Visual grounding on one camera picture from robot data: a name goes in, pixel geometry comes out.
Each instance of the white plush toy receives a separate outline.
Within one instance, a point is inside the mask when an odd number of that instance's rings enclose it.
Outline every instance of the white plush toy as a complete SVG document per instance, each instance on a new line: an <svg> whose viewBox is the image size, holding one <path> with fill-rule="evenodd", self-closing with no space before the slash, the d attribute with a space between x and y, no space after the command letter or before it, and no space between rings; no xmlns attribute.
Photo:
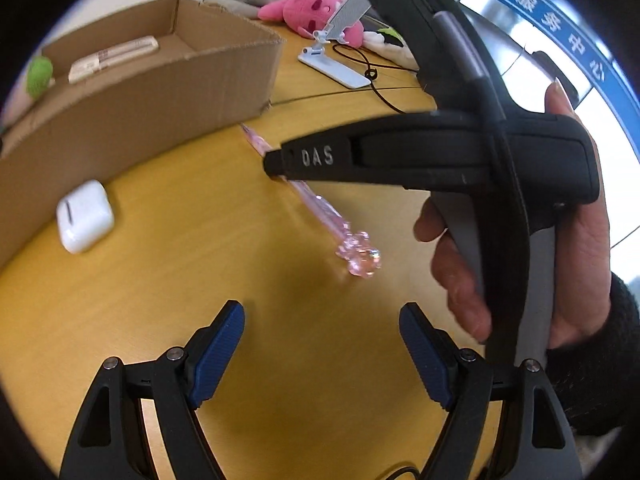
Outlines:
<svg viewBox="0 0 640 480"><path fill-rule="evenodd" d="M409 47L391 28L381 29L377 32L365 32L362 46L389 61L393 61L396 65L418 70L418 64Z"/></svg>

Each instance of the metal screw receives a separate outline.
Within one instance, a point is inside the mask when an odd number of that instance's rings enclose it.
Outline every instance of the metal screw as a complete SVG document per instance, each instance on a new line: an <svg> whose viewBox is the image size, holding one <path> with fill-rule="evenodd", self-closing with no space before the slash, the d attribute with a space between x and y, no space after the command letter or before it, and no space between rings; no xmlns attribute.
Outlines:
<svg viewBox="0 0 640 480"><path fill-rule="evenodd" d="M467 363L472 363L478 358L478 355L471 348L463 348L460 351L460 358Z"/></svg>
<svg viewBox="0 0 640 480"><path fill-rule="evenodd" d="M102 363L102 368L105 370L113 370L116 366L118 366L117 357L107 357Z"/></svg>
<svg viewBox="0 0 640 480"><path fill-rule="evenodd" d="M169 361L179 361L183 355L184 350L179 346L174 346L166 351L166 358L169 359Z"/></svg>
<svg viewBox="0 0 640 480"><path fill-rule="evenodd" d="M540 363L535 359L526 359L524 361L524 367L529 370L529 372L539 372L540 371Z"/></svg>

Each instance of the pink plush toy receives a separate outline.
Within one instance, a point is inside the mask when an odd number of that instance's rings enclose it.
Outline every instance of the pink plush toy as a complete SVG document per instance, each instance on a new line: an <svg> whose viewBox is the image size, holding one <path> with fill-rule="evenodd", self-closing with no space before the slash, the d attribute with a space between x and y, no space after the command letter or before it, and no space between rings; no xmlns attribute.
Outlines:
<svg viewBox="0 0 640 480"><path fill-rule="evenodd" d="M265 22L282 22L303 38L312 40L315 30L322 30L342 0L279 0L265 5L258 12L258 18ZM357 22L344 30L347 44L362 46L364 27Z"/></svg>

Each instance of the human hand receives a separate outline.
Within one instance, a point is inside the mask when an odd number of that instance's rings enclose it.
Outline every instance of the human hand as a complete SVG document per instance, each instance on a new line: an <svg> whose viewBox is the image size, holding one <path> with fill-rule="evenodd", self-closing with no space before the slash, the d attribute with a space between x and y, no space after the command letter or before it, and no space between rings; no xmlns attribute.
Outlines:
<svg viewBox="0 0 640 480"><path fill-rule="evenodd" d="M580 121L558 80L546 89L545 110ZM593 147L599 170L595 143ZM484 341L491 333L491 313L476 293L473 272L445 229L442 216L427 199L415 222L414 235L421 242L442 235L431 261L431 273L447 290L447 306L459 325L476 340ZM609 253L609 217L601 176L596 202L567 212L556 230L556 298L550 349L583 341L606 322L611 306Z"/></svg>

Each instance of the white phone stand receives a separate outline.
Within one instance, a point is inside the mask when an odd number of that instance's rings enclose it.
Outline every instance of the white phone stand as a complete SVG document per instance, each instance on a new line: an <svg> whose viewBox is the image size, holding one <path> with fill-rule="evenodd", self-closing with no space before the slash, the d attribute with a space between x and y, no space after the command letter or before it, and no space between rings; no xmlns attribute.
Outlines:
<svg viewBox="0 0 640 480"><path fill-rule="evenodd" d="M340 7L329 18L326 27L314 32L316 42L302 49L298 60L347 88L356 89L370 85L369 79L324 53L324 45L331 43L330 40L347 44L344 41L344 29L353 27L370 6L368 0L343 0Z"/></svg>

